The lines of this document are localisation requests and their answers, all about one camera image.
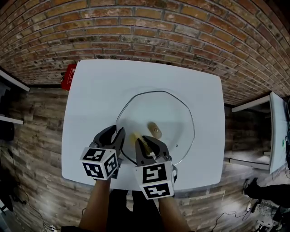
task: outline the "person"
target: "person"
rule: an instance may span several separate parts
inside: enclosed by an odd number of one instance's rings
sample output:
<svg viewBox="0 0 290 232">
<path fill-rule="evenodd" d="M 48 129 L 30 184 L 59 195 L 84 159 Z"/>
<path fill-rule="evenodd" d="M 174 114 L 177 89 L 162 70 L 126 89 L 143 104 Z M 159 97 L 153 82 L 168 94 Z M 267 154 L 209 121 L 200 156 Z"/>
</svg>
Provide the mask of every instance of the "person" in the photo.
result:
<svg viewBox="0 0 290 232">
<path fill-rule="evenodd" d="M 290 185 L 276 184 L 266 187 L 260 187 L 257 184 L 257 178 L 254 178 L 250 184 L 246 180 L 244 194 L 257 200 L 269 200 L 283 207 L 290 208 Z"/>
<path fill-rule="evenodd" d="M 190 227 L 173 197 L 159 198 L 159 210 L 141 191 L 133 191 L 133 211 L 126 207 L 127 190 L 114 189 L 111 179 L 97 180 L 78 227 L 62 232 L 159 231 L 189 232 Z"/>
</svg>

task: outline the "wooden floor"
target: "wooden floor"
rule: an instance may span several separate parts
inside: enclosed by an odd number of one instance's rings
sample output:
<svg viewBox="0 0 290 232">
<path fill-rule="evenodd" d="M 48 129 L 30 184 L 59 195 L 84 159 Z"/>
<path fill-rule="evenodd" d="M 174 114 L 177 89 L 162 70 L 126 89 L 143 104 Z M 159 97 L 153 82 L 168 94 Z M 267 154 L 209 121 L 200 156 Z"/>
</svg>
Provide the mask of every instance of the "wooden floor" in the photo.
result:
<svg viewBox="0 0 290 232">
<path fill-rule="evenodd" d="M 56 227 L 78 225 L 86 207 L 92 187 L 61 175 L 62 128 L 68 92 L 61 89 L 31 89 L 12 103 L 10 114 L 24 119 L 24 125 L 15 126 L 15 138 L 5 143 L 14 153 L 16 172 L 21 181 L 19 195 L 23 200 L 29 195 L 31 206 L 36 208 L 48 225 Z M 251 112 L 226 113 L 227 156 L 260 154 L 269 145 L 258 132 L 262 116 Z M 1 150 L 2 165 L 13 171 L 13 160 L 5 149 Z M 284 169 L 273 175 L 261 174 L 249 167 L 224 162 L 219 184 L 177 192 L 180 210 L 193 230 L 209 232 L 223 212 L 243 215 L 249 198 L 242 195 L 244 180 L 258 176 L 258 183 L 289 183 Z M 132 198 L 128 196 L 128 207 Z M 43 228 L 40 216 L 28 204 L 14 204 L 14 211 L 26 231 L 39 232 Z M 252 214 L 245 221 L 242 217 L 223 215 L 214 232 L 252 231 L 260 216 Z"/>
</svg>

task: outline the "black trousers leg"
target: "black trousers leg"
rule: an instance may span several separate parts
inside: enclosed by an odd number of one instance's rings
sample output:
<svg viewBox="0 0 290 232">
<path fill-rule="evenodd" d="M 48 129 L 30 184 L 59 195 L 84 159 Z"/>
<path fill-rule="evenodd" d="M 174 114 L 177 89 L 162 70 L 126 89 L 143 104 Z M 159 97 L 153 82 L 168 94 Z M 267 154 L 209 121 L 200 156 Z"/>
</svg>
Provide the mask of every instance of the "black trousers leg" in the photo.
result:
<svg viewBox="0 0 290 232">
<path fill-rule="evenodd" d="M 270 200 L 281 207 L 290 208 L 290 185 L 288 184 L 257 186 L 247 195 L 253 199 Z"/>
<path fill-rule="evenodd" d="M 126 206 L 128 190 L 114 189 L 109 196 L 107 231 L 131 231 L 132 212 Z"/>
<path fill-rule="evenodd" d="M 141 191 L 133 191 L 133 214 L 138 231 L 164 231 L 161 215 L 153 200 L 146 200 Z"/>
</svg>

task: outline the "brick wall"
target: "brick wall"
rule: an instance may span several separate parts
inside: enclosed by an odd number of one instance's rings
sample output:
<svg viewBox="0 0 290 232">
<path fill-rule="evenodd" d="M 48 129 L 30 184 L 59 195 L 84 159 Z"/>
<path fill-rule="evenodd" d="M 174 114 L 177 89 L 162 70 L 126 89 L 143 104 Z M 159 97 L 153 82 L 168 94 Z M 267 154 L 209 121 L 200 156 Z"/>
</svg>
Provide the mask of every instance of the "brick wall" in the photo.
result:
<svg viewBox="0 0 290 232">
<path fill-rule="evenodd" d="M 0 66 L 60 83 L 80 59 L 129 59 L 220 76 L 224 100 L 290 95 L 290 35 L 263 0 L 9 0 Z"/>
</svg>

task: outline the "red box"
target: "red box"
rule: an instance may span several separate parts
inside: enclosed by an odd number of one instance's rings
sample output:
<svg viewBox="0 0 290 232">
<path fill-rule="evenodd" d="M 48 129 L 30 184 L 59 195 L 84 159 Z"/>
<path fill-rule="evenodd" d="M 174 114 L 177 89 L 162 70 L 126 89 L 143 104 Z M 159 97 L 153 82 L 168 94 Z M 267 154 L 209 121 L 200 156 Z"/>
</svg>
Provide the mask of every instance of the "red box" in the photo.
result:
<svg viewBox="0 0 290 232">
<path fill-rule="evenodd" d="M 74 72 L 76 71 L 76 64 L 69 64 L 67 72 L 64 75 L 64 78 L 61 82 L 62 89 L 69 90 L 73 81 Z"/>
</svg>

